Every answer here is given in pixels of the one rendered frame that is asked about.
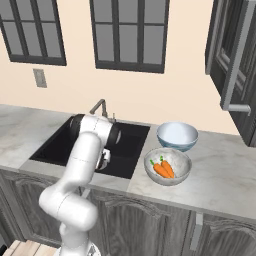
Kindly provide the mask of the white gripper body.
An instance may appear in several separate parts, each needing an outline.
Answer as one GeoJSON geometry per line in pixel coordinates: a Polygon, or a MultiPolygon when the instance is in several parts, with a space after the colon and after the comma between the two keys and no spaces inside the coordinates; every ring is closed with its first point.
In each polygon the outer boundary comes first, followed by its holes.
{"type": "Polygon", "coordinates": [[[111,159],[111,153],[108,149],[104,149],[102,152],[100,164],[99,164],[99,169],[102,170],[104,169],[108,163],[110,162],[111,159]]]}

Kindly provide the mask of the black kitchen sink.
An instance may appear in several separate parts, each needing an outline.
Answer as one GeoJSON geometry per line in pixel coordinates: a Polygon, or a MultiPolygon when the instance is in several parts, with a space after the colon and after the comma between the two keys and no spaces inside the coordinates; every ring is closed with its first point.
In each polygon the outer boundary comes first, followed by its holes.
{"type": "MultiPolygon", "coordinates": [[[[70,132],[72,119],[70,117],[30,159],[66,166],[75,142],[70,132]]],[[[96,170],[96,173],[131,179],[150,127],[120,122],[117,126],[121,130],[121,138],[110,149],[110,162],[104,169],[96,170]]]]}

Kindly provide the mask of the grey marbled bowl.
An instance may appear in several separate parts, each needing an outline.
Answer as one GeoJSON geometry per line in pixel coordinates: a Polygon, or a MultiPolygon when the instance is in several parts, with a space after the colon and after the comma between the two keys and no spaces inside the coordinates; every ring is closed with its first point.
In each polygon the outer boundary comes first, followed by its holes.
{"type": "Polygon", "coordinates": [[[183,182],[188,177],[191,167],[192,161],[186,154],[171,148],[153,149],[144,158],[144,168],[148,176],[156,183],[164,186],[174,186],[183,182]],[[155,163],[161,164],[161,155],[171,165],[174,178],[164,178],[154,171],[150,161],[153,160],[155,163]]]}

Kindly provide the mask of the blue and white bowl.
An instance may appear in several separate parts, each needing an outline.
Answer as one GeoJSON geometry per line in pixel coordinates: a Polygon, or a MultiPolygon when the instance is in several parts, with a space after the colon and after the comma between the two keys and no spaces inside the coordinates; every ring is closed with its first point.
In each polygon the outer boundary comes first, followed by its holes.
{"type": "Polygon", "coordinates": [[[156,131],[157,139],[163,147],[181,152],[190,150],[197,142],[199,134],[196,128],[184,122],[165,122],[156,131]]]}

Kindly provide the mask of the grey wood base cabinet door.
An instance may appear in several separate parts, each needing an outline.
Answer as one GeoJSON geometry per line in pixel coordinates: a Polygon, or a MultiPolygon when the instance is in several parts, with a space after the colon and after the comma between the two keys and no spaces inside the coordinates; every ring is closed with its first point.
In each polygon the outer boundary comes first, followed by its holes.
{"type": "Polygon", "coordinates": [[[99,217],[90,238],[102,256],[188,256],[190,212],[92,189],[99,217]]]}
{"type": "Polygon", "coordinates": [[[56,181],[0,169],[0,210],[11,241],[31,240],[55,248],[61,245],[60,222],[39,206],[40,194],[56,181]]]}
{"type": "Polygon", "coordinates": [[[198,256],[256,256],[256,224],[205,214],[198,256]]]}

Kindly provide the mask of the grey metal tap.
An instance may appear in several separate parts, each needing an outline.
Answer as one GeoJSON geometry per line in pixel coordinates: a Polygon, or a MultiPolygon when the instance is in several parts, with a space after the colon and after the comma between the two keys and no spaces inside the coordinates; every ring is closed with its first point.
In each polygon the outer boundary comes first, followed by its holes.
{"type": "Polygon", "coordinates": [[[115,123],[116,118],[115,118],[115,113],[113,113],[113,117],[110,118],[107,113],[107,107],[106,107],[106,100],[105,99],[100,99],[94,106],[93,108],[89,111],[90,114],[95,114],[95,112],[98,110],[99,107],[102,107],[102,116],[107,118],[110,122],[115,123]]]}

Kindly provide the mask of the orange carrot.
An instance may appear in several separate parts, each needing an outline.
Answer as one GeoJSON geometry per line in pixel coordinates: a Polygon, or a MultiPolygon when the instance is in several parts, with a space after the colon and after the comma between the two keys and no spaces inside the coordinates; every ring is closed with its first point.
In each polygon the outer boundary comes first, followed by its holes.
{"type": "Polygon", "coordinates": [[[171,167],[171,165],[163,158],[163,156],[160,156],[160,161],[161,161],[161,166],[167,171],[167,173],[169,174],[169,176],[171,178],[174,178],[174,171],[171,167]]]}
{"type": "Polygon", "coordinates": [[[164,178],[170,177],[167,169],[164,167],[163,164],[155,163],[153,160],[151,160],[150,163],[152,164],[153,169],[157,174],[159,174],[160,176],[162,176],[164,178]]]}

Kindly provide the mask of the dark framed window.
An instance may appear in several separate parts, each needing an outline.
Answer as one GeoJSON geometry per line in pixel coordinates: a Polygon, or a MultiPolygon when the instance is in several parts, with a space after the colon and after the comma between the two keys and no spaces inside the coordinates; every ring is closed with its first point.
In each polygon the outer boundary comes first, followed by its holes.
{"type": "Polygon", "coordinates": [[[164,73],[170,0],[90,0],[97,69],[164,73]]]}
{"type": "Polygon", "coordinates": [[[11,62],[67,65],[57,0],[0,0],[0,29],[11,62]]]}

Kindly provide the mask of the grey wall outlet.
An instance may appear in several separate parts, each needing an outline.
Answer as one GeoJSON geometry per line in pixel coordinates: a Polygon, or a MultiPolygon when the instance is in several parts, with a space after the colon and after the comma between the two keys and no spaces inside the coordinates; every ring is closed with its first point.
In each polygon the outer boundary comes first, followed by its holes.
{"type": "Polygon", "coordinates": [[[47,83],[46,83],[46,78],[44,74],[43,69],[34,69],[33,70],[35,81],[36,81],[36,86],[40,88],[46,88],[47,83]]]}

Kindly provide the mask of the dark wall cabinet door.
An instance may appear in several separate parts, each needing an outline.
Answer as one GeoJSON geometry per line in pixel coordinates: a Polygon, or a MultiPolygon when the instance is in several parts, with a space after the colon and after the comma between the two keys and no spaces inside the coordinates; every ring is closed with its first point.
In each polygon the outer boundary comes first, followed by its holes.
{"type": "Polygon", "coordinates": [[[244,0],[214,0],[207,43],[205,73],[222,95],[244,0]]]}
{"type": "Polygon", "coordinates": [[[256,148],[256,0],[243,2],[220,105],[243,142],[256,148]],[[230,104],[249,105],[251,114],[230,112],[230,104]]]}

